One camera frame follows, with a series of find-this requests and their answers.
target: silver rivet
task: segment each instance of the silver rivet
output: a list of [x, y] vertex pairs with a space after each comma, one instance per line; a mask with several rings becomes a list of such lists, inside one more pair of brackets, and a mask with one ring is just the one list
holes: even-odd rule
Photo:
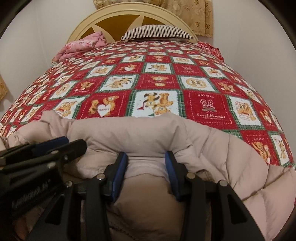
[[189, 173], [186, 174], [186, 177], [188, 179], [194, 179], [196, 177], [196, 175], [194, 173], [192, 173], [192, 172], [189, 172]]
[[226, 187], [226, 186], [228, 185], [228, 182], [225, 181], [225, 180], [221, 180], [221, 181], [219, 182], [219, 184], [220, 184], [222, 187]]
[[96, 176], [96, 178], [97, 179], [99, 179], [99, 180], [103, 180], [103, 179], [105, 179], [105, 174], [104, 173], [100, 173], [100, 174], [98, 174], [97, 176]]
[[67, 182], [65, 182], [65, 186], [66, 186], [67, 188], [71, 187], [72, 185], [73, 185], [73, 182], [71, 182], [71, 181], [67, 181]]
[[54, 161], [52, 161], [52, 162], [50, 162], [50, 163], [47, 164], [47, 168], [48, 169], [54, 168], [55, 165], [56, 165], [56, 163]]

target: headboard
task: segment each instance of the headboard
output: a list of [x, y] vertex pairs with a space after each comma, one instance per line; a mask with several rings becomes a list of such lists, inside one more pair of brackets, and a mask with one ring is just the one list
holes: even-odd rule
[[181, 28], [195, 37], [189, 26], [175, 14], [161, 7], [140, 2], [123, 2], [101, 8], [84, 19], [73, 31], [67, 42], [79, 40], [102, 31], [107, 42], [115, 42], [127, 30], [149, 24], [165, 24]]

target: black and white striped pillow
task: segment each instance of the black and white striped pillow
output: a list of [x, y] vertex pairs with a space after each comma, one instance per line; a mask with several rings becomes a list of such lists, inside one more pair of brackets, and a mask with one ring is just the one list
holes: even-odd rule
[[144, 25], [141, 27], [128, 30], [121, 40], [138, 39], [138, 38], [178, 38], [194, 39], [186, 31], [169, 25]]

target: red checkered bedspread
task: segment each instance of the red checkered bedspread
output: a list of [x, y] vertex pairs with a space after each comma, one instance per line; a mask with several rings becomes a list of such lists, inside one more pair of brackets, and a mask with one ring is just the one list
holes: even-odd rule
[[237, 136], [267, 163], [293, 166], [282, 128], [259, 93], [206, 51], [181, 42], [116, 42], [55, 64], [5, 113], [0, 134], [45, 110], [69, 119], [172, 112]]

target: white wall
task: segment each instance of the white wall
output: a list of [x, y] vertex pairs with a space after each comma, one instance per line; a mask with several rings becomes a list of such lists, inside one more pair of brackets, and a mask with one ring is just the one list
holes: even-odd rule
[[225, 62], [265, 99], [296, 153], [296, 50], [258, 0], [213, 0], [214, 38]]
[[[214, 38], [233, 66], [264, 97], [296, 153], [296, 51], [258, 0], [213, 0]], [[95, 11], [91, 0], [32, 0], [0, 39], [0, 74], [10, 94], [0, 116], [50, 65], [74, 28]]]
[[14, 18], [0, 39], [0, 74], [9, 89], [0, 117], [95, 10], [91, 0], [32, 0]]

